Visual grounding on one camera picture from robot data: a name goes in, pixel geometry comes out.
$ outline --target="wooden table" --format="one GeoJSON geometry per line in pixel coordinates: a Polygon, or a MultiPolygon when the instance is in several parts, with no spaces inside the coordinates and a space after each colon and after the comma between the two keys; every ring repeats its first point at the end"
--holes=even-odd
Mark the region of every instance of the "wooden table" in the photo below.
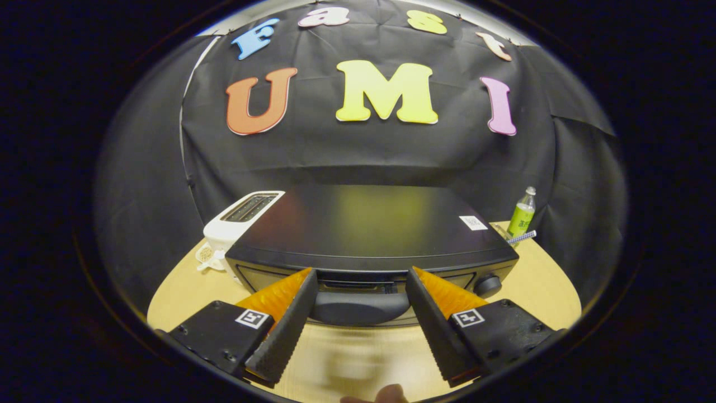
{"type": "MultiPolygon", "coordinates": [[[[508,222],[497,222],[506,228],[508,222]]],[[[152,328],[170,331],[213,300],[237,303],[249,291],[226,272],[198,272],[194,254],[201,240],[157,289],[147,312],[152,328]]],[[[574,286],[533,240],[516,248],[520,260],[487,301],[509,298],[553,329],[568,328],[581,315],[574,286]]],[[[446,394],[420,327],[340,328],[307,323],[281,381],[274,389],[300,402],[338,402],[352,395],[372,400],[388,384],[403,386],[410,402],[446,394]]]]}

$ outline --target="green bottle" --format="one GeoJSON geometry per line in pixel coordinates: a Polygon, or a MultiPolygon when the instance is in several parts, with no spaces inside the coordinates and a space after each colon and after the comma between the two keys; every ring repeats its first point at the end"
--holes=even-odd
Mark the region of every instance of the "green bottle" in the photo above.
{"type": "Polygon", "coordinates": [[[525,196],[517,202],[515,212],[510,220],[510,226],[507,227],[510,239],[519,237],[527,232],[530,222],[532,222],[532,216],[535,215],[535,194],[535,188],[530,186],[525,191],[525,196]]]}

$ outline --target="yellow letter m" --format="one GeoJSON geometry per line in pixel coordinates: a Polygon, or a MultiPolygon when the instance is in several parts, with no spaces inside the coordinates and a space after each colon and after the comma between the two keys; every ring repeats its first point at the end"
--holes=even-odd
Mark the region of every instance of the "yellow letter m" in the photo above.
{"type": "Polygon", "coordinates": [[[370,118],[370,109],[363,106],[363,94],[383,120],[388,119],[398,98],[402,96],[402,107],[397,111],[398,119],[426,124],[437,122],[437,113],[430,104],[427,79],[432,70],[428,66],[403,63],[395,70],[390,81],[367,60],[340,62],[337,68],[346,75],[343,108],[336,111],[336,119],[341,122],[370,118]]]}

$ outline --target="screw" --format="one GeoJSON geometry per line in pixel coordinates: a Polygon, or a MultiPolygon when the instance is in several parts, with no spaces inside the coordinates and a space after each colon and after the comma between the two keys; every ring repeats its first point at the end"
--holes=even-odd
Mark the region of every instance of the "screw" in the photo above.
{"type": "Polygon", "coordinates": [[[236,362],[236,356],[234,356],[232,353],[228,351],[224,351],[224,358],[228,359],[231,362],[236,362]]]}

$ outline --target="sticker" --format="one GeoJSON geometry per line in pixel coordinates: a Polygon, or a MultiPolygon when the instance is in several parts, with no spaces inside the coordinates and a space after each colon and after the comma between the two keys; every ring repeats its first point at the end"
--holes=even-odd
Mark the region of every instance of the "sticker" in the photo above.
{"type": "Polygon", "coordinates": [[[269,315],[267,313],[247,309],[238,318],[236,318],[235,321],[250,328],[258,329],[268,317],[269,315]]]}
{"type": "Polygon", "coordinates": [[[317,25],[343,25],[350,21],[346,18],[348,9],[344,7],[327,7],[309,12],[306,18],[299,21],[299,27],[315,27],[317,25]]]}
{"type": "Polygon", "coordinates": [[[470,310],[464,310],[463,312],[454,313],[453,318],[455,318],[461,328],[477,325],[478,323],[482,323],[485,321],[482,315],[479,314],[479,312],[474,308],[470,310]]]}
{"type": "Polygon", "coordinates": [[[460,219],[473,231],[487,229],[487,227],[475,216],[460,216],[460,219]]]}
{"type": "Polygon", "coordinates": [[[480,77],[480,81],[488,88],[493,111],[493,116],[488,121],[488,128],[495,133],[514,136],[517,134],[517,128],[512,124],[510,103],[507,99],[510,88],[504,82],[489,77],[480,77]]]}
{"type": "Polygon", "coordinates": [[[228,94],[226,125],[229,130],[240,136],[246,136],[267,131],[278,125],[286,115],[288,107],[289,80],[298,72],[295,67],[288,67],[266,75],[266,81],[271,83],[271,93],[268,99],[268,109],[260,116],[248,114],[251,88],[256,85],[258,78],[250,77],[229,85],[226,88],[228,94]]]}
{"type": "Polygon", "coordinates": [[[428,77],[432,69],[415,63],[403,63],[386,80],[385,76],[367,60],[347,60],[336,68],[345,73],[343,108],[336,111],[336,119],[341,122],[368,120],[370,109],[364,106],[364,96],[368,98],[378,116],[385,120],[390,117],[398,100],[402,106],[395,113],[403,122],[437,123],[437,113],[430,102],[430,83],[428,77]]]}
{"type": "Polygon", "coordinates": [[[272,25],[279,21],[278,18],[269,19],[267,22],[248,30],[246,33],[234,39],[231,44],[236,44],[238,48],[241,49],[238,59],[244,60],[257,50],[268,45],[271,42],[269,37],[274,34],[272,25]]]}
{"type": "Polygon", "coordinates": [[[448,29],[445,28],[445,25],[442,25],[440,17],[434,14],[426,13],[424,11],[410,10],[407,12],[407,16],[410,17],[407,20],[407,23],[415,29],[439,35],[448,31],[448,29]]]}
{"type": "Polygon", "coordinates": [[[495,56],[501,58],[502,60],[507,60],[508,62],[512,61],[512,56],[505,53],[501,49],[502,47],[505,47],[505,45],[498,42],[492,35],[485,34],[483,32],[476,32],[476,34],[485,40],[485,44],[488,46],[488,49],[491,50],[495,56]]]}

